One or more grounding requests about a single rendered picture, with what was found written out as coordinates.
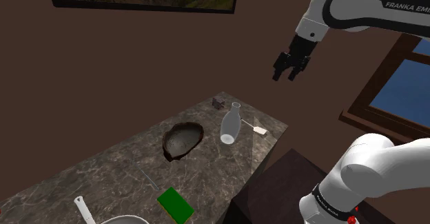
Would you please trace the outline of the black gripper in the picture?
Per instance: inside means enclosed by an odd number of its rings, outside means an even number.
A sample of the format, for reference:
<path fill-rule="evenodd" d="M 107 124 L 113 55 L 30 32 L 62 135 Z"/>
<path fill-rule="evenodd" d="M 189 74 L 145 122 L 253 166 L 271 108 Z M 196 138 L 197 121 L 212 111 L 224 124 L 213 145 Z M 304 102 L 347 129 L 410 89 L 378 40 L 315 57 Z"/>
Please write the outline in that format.
<path fill-rule="evenodd" d="M 292 71 L 288 79 L 293 81 L 307 67 L 311 58 L 310 54 L 317 43 L 317 41 L 310 41 L 295 34 L 289 45 L 289 52 L 281 52 L 273 64 L 274 75 L 272 79 L 275 81 L 279 80 L 282 73 L 291 66 Z"/>

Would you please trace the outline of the white spatula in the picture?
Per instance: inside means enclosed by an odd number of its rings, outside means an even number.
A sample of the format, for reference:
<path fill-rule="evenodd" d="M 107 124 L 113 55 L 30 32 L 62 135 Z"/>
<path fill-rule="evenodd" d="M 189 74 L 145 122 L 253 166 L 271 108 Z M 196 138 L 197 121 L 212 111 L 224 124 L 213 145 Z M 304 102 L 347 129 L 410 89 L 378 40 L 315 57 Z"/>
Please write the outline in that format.
<path fill-rule="evenodd" d="M 241 121 L 243 121 L 244 123 L 246 123 L 247 125 L 249 125 L 250 127 L 253 128 L 253 131 L 257 134 L 261 134 L 264 135 L 267 133 L 267 130 L 258 126 L 253 126 L 250 123 L 246 122 L 244 119 L 241 119 Z"/>

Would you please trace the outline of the clear glass bottle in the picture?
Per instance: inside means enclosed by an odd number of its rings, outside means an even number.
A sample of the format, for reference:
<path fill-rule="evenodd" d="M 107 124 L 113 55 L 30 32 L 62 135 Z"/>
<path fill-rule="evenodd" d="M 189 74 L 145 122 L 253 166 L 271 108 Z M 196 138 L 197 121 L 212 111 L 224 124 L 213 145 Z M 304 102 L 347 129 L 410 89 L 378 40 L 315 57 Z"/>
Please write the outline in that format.
<path fill-rule="evenodd" d="M 230 111 L 221 122 L 220 139 L 224 144 L 231 145 L 240 132 L 240 103 L 233 102 Z"/>

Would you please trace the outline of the brown framed window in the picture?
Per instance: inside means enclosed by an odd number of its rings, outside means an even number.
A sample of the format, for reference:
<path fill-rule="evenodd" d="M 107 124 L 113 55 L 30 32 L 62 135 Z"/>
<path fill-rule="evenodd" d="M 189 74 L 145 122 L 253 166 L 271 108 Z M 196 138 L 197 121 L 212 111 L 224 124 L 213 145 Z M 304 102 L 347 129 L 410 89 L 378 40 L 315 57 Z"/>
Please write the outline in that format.
<path fill-rule="evenodd" d="M 430 138 L 430 42 L 402 34 L 339 119 L 396 145 Z"/>

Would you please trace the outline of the dark brown bowl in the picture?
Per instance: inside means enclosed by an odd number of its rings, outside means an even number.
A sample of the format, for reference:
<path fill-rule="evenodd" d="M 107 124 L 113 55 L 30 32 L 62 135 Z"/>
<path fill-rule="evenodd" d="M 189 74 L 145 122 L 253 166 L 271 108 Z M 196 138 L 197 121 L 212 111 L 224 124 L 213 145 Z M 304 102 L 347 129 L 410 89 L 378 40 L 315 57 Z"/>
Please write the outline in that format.
<path fill-rule="evenodd" d="M 196 122 L 175 124 L 163 135 L 163 155 L 169 161 L 181 160 L 189 154 L 202 140 L 203 126 Z"/>

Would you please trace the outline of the green sponge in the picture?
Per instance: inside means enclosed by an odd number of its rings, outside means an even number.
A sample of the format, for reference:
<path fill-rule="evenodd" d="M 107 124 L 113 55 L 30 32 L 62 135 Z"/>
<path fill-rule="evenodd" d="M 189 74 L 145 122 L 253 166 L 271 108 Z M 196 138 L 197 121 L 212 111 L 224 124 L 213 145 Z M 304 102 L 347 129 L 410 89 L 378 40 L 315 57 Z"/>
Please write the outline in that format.
<path fill-rule="evenodd" d="M 194 208 L 173 187 L 166 189 L 157 201 L 176 224 L 186 224 L 194 213 Z"/>

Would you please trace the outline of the thin grey rod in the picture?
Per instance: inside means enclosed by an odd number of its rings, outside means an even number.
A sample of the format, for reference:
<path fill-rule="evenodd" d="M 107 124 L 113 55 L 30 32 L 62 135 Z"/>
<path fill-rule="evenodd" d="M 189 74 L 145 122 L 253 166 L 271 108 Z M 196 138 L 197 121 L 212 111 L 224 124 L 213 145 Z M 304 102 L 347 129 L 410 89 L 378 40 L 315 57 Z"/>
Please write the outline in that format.
<path fill-rule="evenodd" d="M 136 162 L 133 161 L 133 165 L 143 174 L 143 176 L 150 182 L 150 184 L 156 191 L 160 190 L 157 184 L 139 167 Z"/>

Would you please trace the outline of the white bowl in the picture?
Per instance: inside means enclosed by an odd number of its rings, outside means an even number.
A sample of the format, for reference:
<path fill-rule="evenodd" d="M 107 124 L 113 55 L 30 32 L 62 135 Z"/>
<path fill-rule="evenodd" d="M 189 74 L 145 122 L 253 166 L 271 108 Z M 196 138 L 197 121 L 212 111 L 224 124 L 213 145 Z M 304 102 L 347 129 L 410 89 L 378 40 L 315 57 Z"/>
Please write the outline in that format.
<path fill-rule="evenodd" d="M 103 221 L 101 224 L 149 224 L 144 218 L 135 215 L 121 215 Z"/>

